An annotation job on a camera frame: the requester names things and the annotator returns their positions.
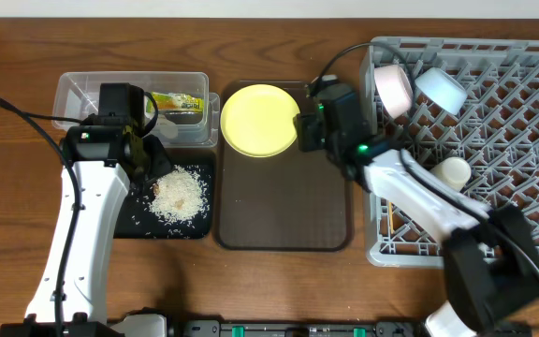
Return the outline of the white tissue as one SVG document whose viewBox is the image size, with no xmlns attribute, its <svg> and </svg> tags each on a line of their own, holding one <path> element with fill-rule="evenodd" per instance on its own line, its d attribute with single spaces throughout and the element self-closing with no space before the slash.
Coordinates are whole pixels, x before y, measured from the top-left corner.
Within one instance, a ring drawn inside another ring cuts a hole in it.
<svg viewBox="0 0 539 337">
<path fill-rule="evenodd" d="M 151 134 L 162 141 L 167 141 L 176 139 L 179 136 L 179 130 L 175 123 L 171 122 L 162 112 L 159 112 Z"/>
</svg>

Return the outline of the pile of rice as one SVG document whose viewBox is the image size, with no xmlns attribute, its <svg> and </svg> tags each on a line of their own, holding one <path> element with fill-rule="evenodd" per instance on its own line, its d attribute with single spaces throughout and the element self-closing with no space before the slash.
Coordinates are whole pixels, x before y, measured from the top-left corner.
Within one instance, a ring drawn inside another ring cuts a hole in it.
<svg viewBox="0 0 539 337">
<path fill-rule="evenodd" d="M 132 200 L 133 223 L 140 226 L 149 222 L 173 236 L 205 233 L 211 221 L 212 188 L 209 165 L 177 165 Z"/>
</svg>

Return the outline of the yellow plate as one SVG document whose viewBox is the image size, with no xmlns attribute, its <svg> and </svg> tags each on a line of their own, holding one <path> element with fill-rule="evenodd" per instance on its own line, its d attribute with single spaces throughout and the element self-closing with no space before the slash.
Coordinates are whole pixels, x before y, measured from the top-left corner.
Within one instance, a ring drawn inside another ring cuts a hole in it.
<svg viewBox="0 0 539 337">
<path fill-rule="evenodd" d="M 295 142 L 294 118 L 299 114 L 298 103 L 286 90 L 252 84 L 229 97 L 221 112 L 220 126 L 224 139 L 238 153 L 270 157 Z"/>
</svg>

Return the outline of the green orange snack wrapper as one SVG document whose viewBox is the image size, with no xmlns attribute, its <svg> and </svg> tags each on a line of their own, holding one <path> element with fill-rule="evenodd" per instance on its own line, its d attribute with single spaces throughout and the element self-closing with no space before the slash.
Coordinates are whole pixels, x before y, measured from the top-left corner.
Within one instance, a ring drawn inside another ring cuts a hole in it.
<svg viewBox="0 0 539 337">
<path fill-rule="evenodd" d="M 153 92 L 152 97 L 159 111 L 201 113 L 204 108 L 203 98 L 188 94 Z"/>
</svg>

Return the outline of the pink bowl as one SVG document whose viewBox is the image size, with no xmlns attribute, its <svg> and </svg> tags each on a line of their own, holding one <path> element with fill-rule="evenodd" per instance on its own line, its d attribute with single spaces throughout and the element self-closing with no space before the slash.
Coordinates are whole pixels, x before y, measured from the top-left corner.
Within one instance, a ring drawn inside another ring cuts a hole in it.
<svg viewBox="0 0 539 337">
<path fill-rule="evenodd" d="M 374 81 L 377 93 L 391 118 L 402 116 L 412 107 L 412 87 L 399 65 L 376 68 Z"/>
</svg>

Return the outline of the wooden chopstick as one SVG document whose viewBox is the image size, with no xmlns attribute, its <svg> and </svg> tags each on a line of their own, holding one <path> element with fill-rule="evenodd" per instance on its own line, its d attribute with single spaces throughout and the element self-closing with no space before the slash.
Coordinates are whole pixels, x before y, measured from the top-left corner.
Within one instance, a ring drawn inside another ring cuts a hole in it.
<svg viewBox="0 0 539 337">
<path fill-rule="evenodd" d="M 387 215 L 388 215 L 388 226 L 389 226 L 389 234 L 394 234 L 394 220 L 393 220 L 393 207 L 392 203 L 387 203 Z"/>
</svg>

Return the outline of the light blue bowl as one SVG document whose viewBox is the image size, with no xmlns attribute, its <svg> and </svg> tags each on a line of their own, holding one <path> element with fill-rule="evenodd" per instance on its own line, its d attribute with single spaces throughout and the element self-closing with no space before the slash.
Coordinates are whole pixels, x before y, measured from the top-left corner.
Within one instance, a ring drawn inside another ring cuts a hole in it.
<svg viewBox="0 0 539 337">
<path fill-rule="evenodd" d="M 458 115 L 466 98 L 465 89 L 438 67 L 432 67 L 415 80 L 416 87 L 446 112 Z"/>
</svg>

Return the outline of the white green cup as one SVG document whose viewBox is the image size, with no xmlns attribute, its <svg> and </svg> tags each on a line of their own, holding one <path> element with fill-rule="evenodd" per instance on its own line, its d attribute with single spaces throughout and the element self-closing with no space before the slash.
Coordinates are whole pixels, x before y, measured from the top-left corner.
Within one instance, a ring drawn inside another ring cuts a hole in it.
<svg viewBox="0 0 539 337">
<path fill-rule="evenodd" d="M 430 172 L 441 182 L 460 192 L 472 176 L 470 165 L 460 157 L 448 157 Z"/>
</svg>

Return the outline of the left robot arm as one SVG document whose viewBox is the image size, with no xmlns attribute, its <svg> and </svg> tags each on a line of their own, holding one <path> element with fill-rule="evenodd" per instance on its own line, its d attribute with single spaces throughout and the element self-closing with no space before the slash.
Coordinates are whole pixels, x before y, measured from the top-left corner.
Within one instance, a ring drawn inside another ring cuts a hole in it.
<svg viewBox="0 0 539 337">
<path fill-rule="evenodd" d="M 157 313 L 110 324 L 107 274 L 113 234 L 128 195 L 128 171 L 150 160 L 127 126 L 72 126 L 62 145 L 63 194 L 46 268 L 21 323 L 2 336 L 167 336 Z"/>
</svg>

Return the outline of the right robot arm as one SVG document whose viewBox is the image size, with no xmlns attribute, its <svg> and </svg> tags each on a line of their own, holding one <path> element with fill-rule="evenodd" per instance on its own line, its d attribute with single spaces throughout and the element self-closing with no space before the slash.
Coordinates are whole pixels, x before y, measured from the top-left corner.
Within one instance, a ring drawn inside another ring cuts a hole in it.
<svg viewBox="0 0 539 337">
<path fill-rule="evenodd" d="M 423 324 L 427 336 L 493 336 L 539 299 L 539 254 L 523 212 L 493 209 L 442 183 L 361 116 L 297 115 L 303 152 L 324 150 L 345 179 L 384 198 L 442 249 L 447 300 Z"/>
</svg>

